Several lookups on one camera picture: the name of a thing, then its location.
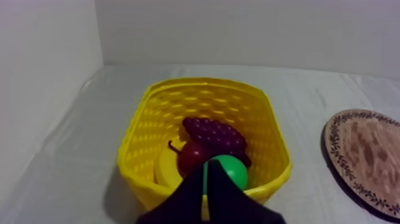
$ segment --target white cloth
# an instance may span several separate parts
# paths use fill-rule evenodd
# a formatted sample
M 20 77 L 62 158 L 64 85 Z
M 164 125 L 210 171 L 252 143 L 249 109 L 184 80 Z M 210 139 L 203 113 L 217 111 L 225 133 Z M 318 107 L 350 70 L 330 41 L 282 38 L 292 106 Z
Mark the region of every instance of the white cloth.
M 186 76 L 234 79 L 269 96 L 293 169 L 267 206 L 287 223 L 385 223 L 339 188 L 322 158 L 320 135 L 332 115 L 348 108 L 400 120 L 400 82 L 324 71 L 194 65 L 104 67 L 47 137 L 1 207 L 0 223 L 134 223 L 143 208 L 115 168 L 118 147 L 146 87 Z

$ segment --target green ball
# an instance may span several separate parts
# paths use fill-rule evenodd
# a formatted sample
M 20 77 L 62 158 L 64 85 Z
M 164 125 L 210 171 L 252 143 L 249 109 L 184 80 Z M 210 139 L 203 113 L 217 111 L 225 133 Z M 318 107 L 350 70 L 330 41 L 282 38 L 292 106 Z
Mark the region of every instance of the green ball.
M 210 160 L 219 160 L 222 168 L 228 174 L 230 179 L 236 184 L 236 186 L 241 190 L 246 188 L 247 170 L 245 165 L 240 160 L 231 155 L 218 155 Z M 208 162 L 204 164 L 203 194 L 207 194 L 207 173 Z

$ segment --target basket rim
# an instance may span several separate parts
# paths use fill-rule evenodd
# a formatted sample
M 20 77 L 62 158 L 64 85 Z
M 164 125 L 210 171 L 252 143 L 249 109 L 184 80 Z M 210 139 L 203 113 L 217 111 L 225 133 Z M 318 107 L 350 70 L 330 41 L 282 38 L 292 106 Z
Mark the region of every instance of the basket rim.
M 165 86 L 166 83 L 171 82 L 174 83 L 176 81 L 183 81 L 183 80 L 187 80 L 190 83 L 175 83 L 175 84 L 170 84 Z M 270 108 L 272 108 L 271 102 L 269 101 L 269 98 L 267 96 L 267 94 L 265 94 L 262 90 L 251 86 L 249 84 L 246 83 L 242 83 L 242 82 L 238 82 L 235 80 L 229 80 L 229 79 L 219 79 L 219 78 L 210 78 L 210 77 L 178 77 L 178 78 L 173 78 L 173 79 L 167 79 L 167 80 L 161 80 L 159 82 L 156 82 L 154 84 L 152 84 L 151 86 L 149 86 L 146 91 L 143 93 L 143 96 L 140 100 L 139 106 L 136 109 L 134 116 L 132 117 L 129 127 L 126 130 L 126 133 L 128 133 L 128 131 L 130 129 L 135 129 L 136 126 L 139 123 L 139 117 L 140 114 L 142 114 L 144 107 L 147 105 L 148 102 L 148 98 L 151 97 L 153 94 L 156 94 L 159 91 L 163 91 L 165 89 L 169 89 L 169 88 L 173 88 L 173 87 L 177 87 L 177 86 L 182 86 L 182 85 L 199 85 L 202 84 L 202 81 L 215 81 L 215 80 L 219 80 L 219 81 L 225 81 L 225 82 L 230 82 L 230 83 L 235 83 L 236 85 L 244 85 L 247 88 L 249 88 L 249 90 L 252 90 L 252 94 L 255 95 L 256 97 L 260 98 L 261 100 L 263 100 L 264 102 L 268 103 L 268 106 Z M 212 85 L 212 86 L 219 86 L 219 87 L 228 87 L 231 89 L 235 89 L 238 91 L 242 91 L 242 92 L 248 92 L 248 90 L 244 91 L 241 88 L 238 87 L 234 87 L 234 86 L 226 86 L 226 85 L 221 85 L 221 84 L 216 84 L 216 83 L 208 83 L 208 82 L 204 82 L 204 85 Z M 254 200 L 257 199 L 262 199 L 268 196 L 268 192 L 274 192 L 276 190 L 278 190 L 285 182 L 287 182 L 290 178 L 290 171 L 293 167 L 292 164 L 292 160 L 290 159 L 290 154 L 289 154 L 289 150 L 287 148 L 287 145 L 285 143 L 285 140 L 283 138 L 282 135 L 282 131 L 280 130 L 280 127 L 277 123 L 277 119 L 276 119 L 276 115 L 274 113 L 273 110 L 271 110 L 273 118 L 274 118 L 274 123 L 276 128 L 278 129 L 278 133 L 279 133 L 279 138 L 282 140 L 283 142 L 283 146 L 285 148 L 285 154 L 287 156 L 287 165 L 285 167 L 285 169 L 281 172 L 281 174 L 276 177 L 275 179 L 273 179 L 272 181 L 265 183 L 263 185 L 257 186 L 255 188 L 251 188 L 251 189 L 247 189 L 244 191 L 244 193 L 246 195 L 248 195 L 249 197 L 253 198 Z M 130 184 L 134 183 L 135 184 L 135 188 L 140 188 L 140 189 L 146 189 L 148 191 L 151 191 L 154 194 L 157 194 L 159 196 L 162 197 L 168 197 L 169 195 L 171 195 L 174 191 L 174 189 L 172 188 L 168 188 L 166 186 L 162 186 L 159 184 L 156 184 L 154 182 L 151 181 L 147 181 L 144 178 L 140 177 L 139 175 L 137 175 L 135 172 L 133 172 L 132 170 L 130 170 L 124 162 L 124 158 L 125 158 L 125 154 L 127 152 L 127 146 L 129 145 L 130 141 L 132 140 L 132 137 L 130 135 L 126 135 L 124 136 L 121 146 L 118 150 L 118 159 L 117 159 L 117 165 L 118 168 L 120 170 L 120 173 L 122 175 L 123 178 L 130 180 Z M 207 202 L 207 196 L 203 196 L 203 201 Z

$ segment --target yellow fruit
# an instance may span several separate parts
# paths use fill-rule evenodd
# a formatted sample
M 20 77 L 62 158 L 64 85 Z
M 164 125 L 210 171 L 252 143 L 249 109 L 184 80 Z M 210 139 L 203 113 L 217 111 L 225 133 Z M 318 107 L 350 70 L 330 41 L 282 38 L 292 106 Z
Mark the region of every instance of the yellow fruit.
M 185 142 L 176 142 L 177 148 L 182 148 Z M 161 149 L 161 152 L 154 164 L 154 174 L 158 184 L 169 188 L 176 189 L 182 182 L 182 177 L 179 174 L 177 167 L 177 154 L 169 149 L 167 143 Z

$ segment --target plastic basket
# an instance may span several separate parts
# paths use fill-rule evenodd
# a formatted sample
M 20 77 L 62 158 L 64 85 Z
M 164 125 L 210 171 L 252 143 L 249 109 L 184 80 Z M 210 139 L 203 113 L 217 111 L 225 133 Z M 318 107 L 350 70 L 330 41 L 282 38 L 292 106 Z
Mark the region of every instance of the plastic basket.
M 246 138 L 252 166 L 245 193 L 257 202 L 265 203 L 289 179 L 289 151 L 261 90 L 223 79 L 166 80 L 146 90 L 118 152 L 122 177 L 147 209 L 155 208 L 174 191 L 155 182 L 154 163 L 168 140 L 178 137 L 186 116 L 229 123 Z M 206 196 L 203 201 L 206 219 Z

